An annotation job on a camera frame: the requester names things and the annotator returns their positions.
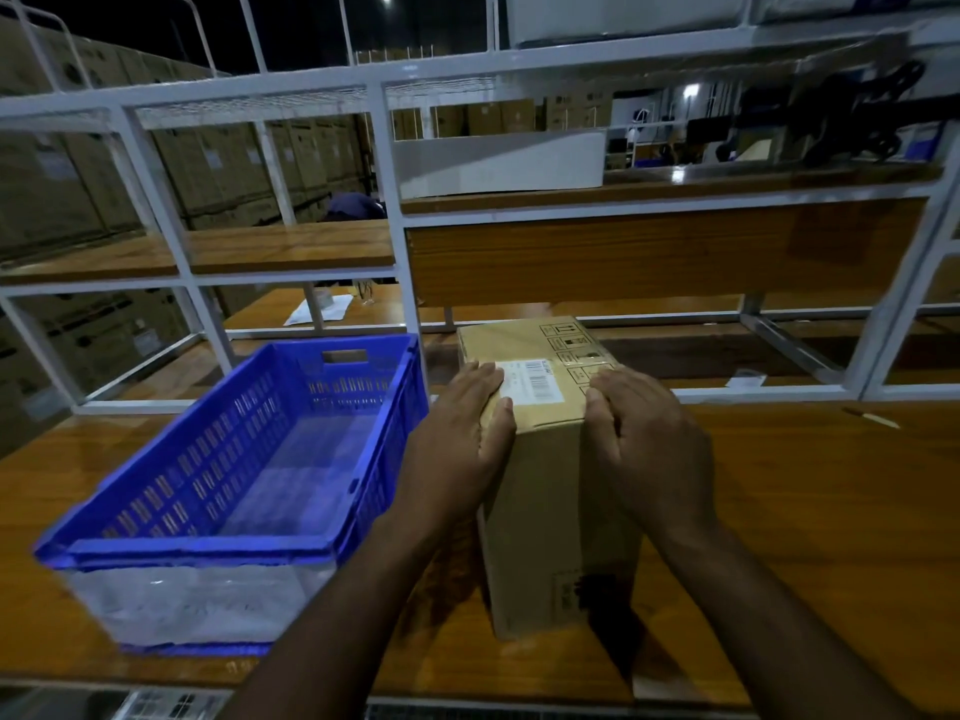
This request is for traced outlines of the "person's right hand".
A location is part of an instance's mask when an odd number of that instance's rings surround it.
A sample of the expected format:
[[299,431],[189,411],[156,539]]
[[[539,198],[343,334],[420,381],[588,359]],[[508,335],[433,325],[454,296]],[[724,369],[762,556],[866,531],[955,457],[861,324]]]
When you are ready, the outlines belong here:
[[718,530],[707,433],[671,389],[647,374],[604,368],[589,386],[606,397],[616,419],[619,460],[598,459],[589,443],[627,514],[658,548],[707,543]]

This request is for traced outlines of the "person's left hand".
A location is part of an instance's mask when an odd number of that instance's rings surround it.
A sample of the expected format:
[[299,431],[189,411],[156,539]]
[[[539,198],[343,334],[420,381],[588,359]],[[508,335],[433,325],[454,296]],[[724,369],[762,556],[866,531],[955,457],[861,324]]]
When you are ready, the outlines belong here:
[[503,471],[484,465],[484,433],[499,399],[504,370],[468,362],[408,437],[391,506],[404,524],[436,541],[473,514]]

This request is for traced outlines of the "brown cardboard box white label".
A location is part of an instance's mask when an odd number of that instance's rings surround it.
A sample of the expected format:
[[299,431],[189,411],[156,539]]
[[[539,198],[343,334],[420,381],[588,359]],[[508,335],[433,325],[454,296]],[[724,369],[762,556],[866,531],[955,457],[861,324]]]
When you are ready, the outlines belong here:
[[516,424],[477,517],[495,636],[517,641],[629,605],[642,533],[584,428],[591,379],[618,360],[574,317],[462,326],[458,340],[463,362],[503,371],[483,426],[499,399]]

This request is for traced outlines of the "person's left forearm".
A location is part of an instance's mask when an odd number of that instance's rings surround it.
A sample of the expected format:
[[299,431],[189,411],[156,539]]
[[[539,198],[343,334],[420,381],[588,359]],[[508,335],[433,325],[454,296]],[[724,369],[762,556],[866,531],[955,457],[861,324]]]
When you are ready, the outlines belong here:
[[390,508],[216,720],[358,720],[402,610],[457,521]]

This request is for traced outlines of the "person's right forearm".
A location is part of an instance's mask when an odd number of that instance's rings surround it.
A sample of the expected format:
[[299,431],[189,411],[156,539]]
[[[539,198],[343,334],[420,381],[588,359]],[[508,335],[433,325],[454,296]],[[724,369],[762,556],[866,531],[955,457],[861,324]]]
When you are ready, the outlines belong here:
[[720,522],[647,532],[760,720],[930,720]]

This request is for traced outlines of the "wooden back panel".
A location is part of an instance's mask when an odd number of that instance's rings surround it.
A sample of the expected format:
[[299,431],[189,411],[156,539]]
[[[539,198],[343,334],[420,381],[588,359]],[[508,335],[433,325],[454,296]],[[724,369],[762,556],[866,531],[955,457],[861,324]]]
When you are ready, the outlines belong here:
[[883,290],[927,200],[881,199],[407,231],[426,306]]

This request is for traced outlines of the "wooden shelf board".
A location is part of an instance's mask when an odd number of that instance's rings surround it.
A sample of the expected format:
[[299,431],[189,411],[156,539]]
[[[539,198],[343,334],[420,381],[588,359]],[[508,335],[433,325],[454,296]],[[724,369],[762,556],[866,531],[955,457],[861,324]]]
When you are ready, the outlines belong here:
[[[379,268],[395,263],[385,219],[188,231],[185,250],[191,271],[201,276]],[[0,269],[0,285],[175,277],[178,273],[162,237],[144,235]]]
[[757,168],[733,164],[610,171],[596,188],[482,192],[402,200],[408,216],[565,205],[619,205],[726,195],[806,192],[820,189],[930,184],[941,180],[935,164],[868,163],[827,168]]

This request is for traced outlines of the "blue plastic crate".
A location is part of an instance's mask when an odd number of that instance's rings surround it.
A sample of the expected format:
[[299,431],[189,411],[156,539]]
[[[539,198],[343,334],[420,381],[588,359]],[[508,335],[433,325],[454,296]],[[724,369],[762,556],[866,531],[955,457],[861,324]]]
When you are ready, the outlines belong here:
[[126,652],[265,654],[391,506],[428,406],[415,336],[265,345],[33,556]]

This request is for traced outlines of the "long white box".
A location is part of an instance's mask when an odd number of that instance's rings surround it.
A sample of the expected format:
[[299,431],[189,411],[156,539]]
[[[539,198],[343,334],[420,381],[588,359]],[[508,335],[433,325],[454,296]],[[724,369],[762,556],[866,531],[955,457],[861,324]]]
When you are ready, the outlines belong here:
[[402,200],[594,189],[603,184],[604,129],[401,141],[393,161]]

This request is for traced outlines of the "small pen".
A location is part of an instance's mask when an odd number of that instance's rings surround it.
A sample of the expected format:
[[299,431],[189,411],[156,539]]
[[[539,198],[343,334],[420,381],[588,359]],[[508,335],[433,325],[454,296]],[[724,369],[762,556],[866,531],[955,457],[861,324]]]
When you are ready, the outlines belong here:
[[855,408],[855,407],[851,407],[851,406],[841,407],[841,410],[842,410],[845,414],[851,415],[851,416],[853,416],[853,417],[855,417],[855,418],[858,418],[858,419],[862,419],[862,420],[865,420],[865,421],[869,421],[869,422],[871,422],[871,423],[883,425],[883,426],[885,426],[885,427],[888,427],[888,428],[891,428],[891,429],[894,429],[894,430],[900,430],[900,429],[902,429],[901,425],[900,425],[899,423],[896,423],[893,419],[890,419],[890,418],[888,418],[888,417],[884,417],[884,416],[882,416],[882,415],[879,415],[879,414],[876,414],[876,413],[873,413],[873,412],[870,412],[870,411],[861,410],[861,409],[858,409],[858,408]]

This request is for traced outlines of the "row of distant cardboard cartons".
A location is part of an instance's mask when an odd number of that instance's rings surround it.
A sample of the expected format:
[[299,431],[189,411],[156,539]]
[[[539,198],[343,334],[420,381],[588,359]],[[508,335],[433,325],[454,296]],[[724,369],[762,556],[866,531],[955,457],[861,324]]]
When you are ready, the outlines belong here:
[[397,141],[607,128],[610,93],[577,93],[391,112]]

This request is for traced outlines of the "black hand trolley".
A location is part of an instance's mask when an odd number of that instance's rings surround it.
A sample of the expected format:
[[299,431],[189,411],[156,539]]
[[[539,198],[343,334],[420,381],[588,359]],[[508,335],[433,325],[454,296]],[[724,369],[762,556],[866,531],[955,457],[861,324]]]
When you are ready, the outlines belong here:
[[808,168],[825,166],[839,156],[868,154],[885,161],[900,150],[901,129],[960,120],[960,92],[906,99],[926,71],[927,65],[914,59],[869,80],[834,72],[801,90],[753,86],[732,113],[690,119],[686,142],[723,143],[730,152],[733,132],[782,129],[793,141],[811,141],[801,157]]

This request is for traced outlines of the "white printed package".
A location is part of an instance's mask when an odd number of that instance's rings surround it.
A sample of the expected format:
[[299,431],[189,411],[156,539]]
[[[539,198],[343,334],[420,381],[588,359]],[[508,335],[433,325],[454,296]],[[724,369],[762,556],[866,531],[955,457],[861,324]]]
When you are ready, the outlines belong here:
[[216,720],[226,691],[139,688],[129,692],[110,720]]

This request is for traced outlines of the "stack of large cardboard cartons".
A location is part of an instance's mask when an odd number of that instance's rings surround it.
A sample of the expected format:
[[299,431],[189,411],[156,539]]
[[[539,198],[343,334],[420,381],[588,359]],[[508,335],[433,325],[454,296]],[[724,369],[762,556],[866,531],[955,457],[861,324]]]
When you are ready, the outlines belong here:
[[[210,76],[204,51],[172,57],[38,25],[35,33],[64,89],[164,83]],[[365,193],[366,140],[355,115],[269,124],[301,223],[318,221],[342,192]],[[251,123],[153,132],[186,229],[279,223],[260,140]],[[130,244],[145,228],[99,133],[0,132],[0,270],[106,244]],[[186,337],[173,289],[26,296],[17,303],[46,330],[86,393]],[[68,412],[61,395],[0,308],[0,458]]]

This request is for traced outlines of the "white metal shelf frame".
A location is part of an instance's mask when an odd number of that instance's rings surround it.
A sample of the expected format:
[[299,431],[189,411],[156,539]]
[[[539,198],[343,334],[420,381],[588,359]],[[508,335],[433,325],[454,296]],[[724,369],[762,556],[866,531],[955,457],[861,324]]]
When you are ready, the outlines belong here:
[[[421,338],[424,327],[419,308],[426,304],[414,290],[408,252],[409,229],[451,226],[517,224],[548,220],[677,214],[739,208],[822,205],[880,200],[926,199],[914,237],[901,259],[891,284],[867,318],[847,367],[829,365],[762,310],[738,313],[741,325],[762,337],[781,355],[805,367],[817,380],[814,386],[762,386],[735,390],[726,386],[680,387],[675,390],[687,404],[758,404],[821,402],[846,399],[960,399],[960,385],[885,386],[884,380],[906,338],[909,321],[922,307],[923,289],[946,257],[960,256],[960,242],[953,233],[960,223],[960,140],[951,145],[939,181],[930,184],[881,185],[820,189],[805,192],[726,194],[646,202],[564,205],[512,210],[413,215],[402,213],[400,185],[394,161],[392,129],[395,109],[435,108],[465,104],[496,103],[531,98],[548,93],[551,85],[572,90],[598,91],[634,73],[672,76],[680,83],[705,84],[714,80],[738,83],[770,79],[770,68],[780,66],[801,89],[842,73],[859,59],[873,65],[876,73],[892,73],[896,62],[933,48],[960,46],[960,3],[885,12],[861,12],[846,16],[791,17],[787,22],[759,22],[663,35],[633,36],[578,42],[570,45],[499,49],[496,34],[487,41],[493,48],[482,53],[302,71],[267,71],[221,78],[212,58],[213,77],[193,82],[164,82],[122,88],[88,88],[6,98],[0,101],[0,131],[95,132],[119,138],[121,152],[115,161],[125,185],[133,188],[137,205],[146,205],[147,227],[157,229],[174,256],[178,274],[148,278],[113,278],[87,282],[57,282],[37,285],[0,285],[0,305],[24,340],[31,355],[75,415],[146,416],[172,415],[185,411],[189,399],[107,400],[122,378],[99,390],[83,392],[59,360],[49,338],[43,336],[21,310],[16,298],[75,292],[107,292],[138,285],[168,287],[186,292],[190,306],[182,306],[187,320],[199,329],[174,345],[160,350],[159,357],[181,345],[207,340],[223,375],[236,370],[234,350],[222,320],[211,310],[203,288],[217,285],[302,283],[311,298],[309,284],[343,278],[393,277],[399,284],[403,328]],[[292,272],[259,272],[200,275],[191,270],[186,255],[186,234],[176,216],[170,191],[161,180],[156,153],[146,137],[153,129],[176,126],[195,128],[219,123],[263,125],[319,114],[369,114],[373,163],[378,194],[386,205],[393,265],[341,267]]]

